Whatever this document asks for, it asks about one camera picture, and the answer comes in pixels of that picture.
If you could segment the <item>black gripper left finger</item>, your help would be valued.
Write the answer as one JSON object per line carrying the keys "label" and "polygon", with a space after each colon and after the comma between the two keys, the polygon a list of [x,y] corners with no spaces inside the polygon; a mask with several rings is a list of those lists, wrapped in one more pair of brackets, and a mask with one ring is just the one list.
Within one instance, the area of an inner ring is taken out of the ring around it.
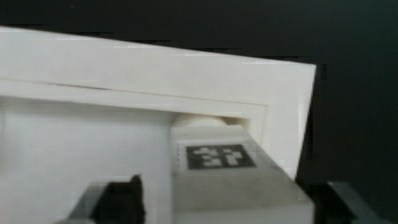
{"label": "black gripper left finger", "polygon": [[129,181],[90,185],[72,213],[56,224],[146,224],[145,183],[139,175]]}

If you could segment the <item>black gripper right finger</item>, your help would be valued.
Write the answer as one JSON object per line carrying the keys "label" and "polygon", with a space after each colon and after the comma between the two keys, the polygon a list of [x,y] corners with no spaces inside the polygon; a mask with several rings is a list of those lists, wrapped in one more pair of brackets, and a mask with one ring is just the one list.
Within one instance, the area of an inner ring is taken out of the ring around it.
{"label": "black gripper right finger", "polygon": [[315,224],[390,224],[347,182],[297,184],[315,203]]}

